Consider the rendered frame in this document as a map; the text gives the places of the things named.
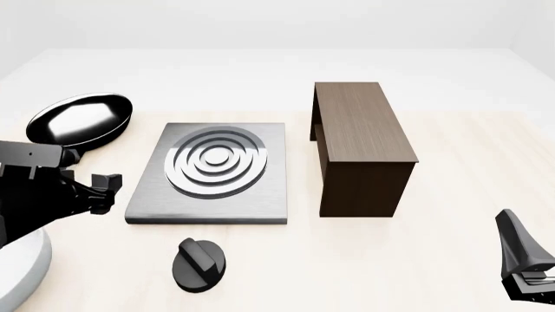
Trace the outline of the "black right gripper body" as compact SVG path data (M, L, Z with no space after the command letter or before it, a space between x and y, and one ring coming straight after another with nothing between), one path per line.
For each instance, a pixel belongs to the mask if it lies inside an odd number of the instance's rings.
M555 304L555 277L544 271L501 271L502 284L512 301Z

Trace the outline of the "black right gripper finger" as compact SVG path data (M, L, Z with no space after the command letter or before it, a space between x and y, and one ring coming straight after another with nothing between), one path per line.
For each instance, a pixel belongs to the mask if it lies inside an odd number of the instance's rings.
M502 210L495 221L501 243L501 278L521 272L545 272L555 267L555 257L530 235L512 210Z

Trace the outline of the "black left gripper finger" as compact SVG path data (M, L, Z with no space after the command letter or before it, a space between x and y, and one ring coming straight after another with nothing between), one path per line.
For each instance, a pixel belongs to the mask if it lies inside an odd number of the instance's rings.
M91 181L91 187L101 192L118 192L122 187L122 175L119 173L111 175L92 174Z
M116 192L109 189L83 186L75 191L75 212L90 212L93 215L105 215L110 212L115 202Z

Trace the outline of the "round black stove knob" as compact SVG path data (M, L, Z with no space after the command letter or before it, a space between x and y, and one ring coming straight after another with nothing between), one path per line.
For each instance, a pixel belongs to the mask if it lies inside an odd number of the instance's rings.
M225 274L223 250L212 241L186 238L178 246L172 266L173 280L188 293L203 293L217 285Z

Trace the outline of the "flat grey stove plate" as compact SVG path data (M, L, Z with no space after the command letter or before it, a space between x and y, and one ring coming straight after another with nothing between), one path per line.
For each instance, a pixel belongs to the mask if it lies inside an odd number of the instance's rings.
M286 224L285 124L166 124L125 220Z

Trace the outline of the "glossy black frying pan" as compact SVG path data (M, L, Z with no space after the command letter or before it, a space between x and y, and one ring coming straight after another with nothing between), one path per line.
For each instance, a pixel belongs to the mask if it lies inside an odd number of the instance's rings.
M27 138L37 144L74 150L74 163L88 151L116 140L127 129L132 102L115 93L75 95L36 114L26 126Z

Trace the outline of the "dark brown wooden cabinet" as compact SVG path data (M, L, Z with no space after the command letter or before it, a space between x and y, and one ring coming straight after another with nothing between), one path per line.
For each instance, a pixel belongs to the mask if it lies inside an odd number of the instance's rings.
M316 82L322 218L391 218L419 162L378 82Z

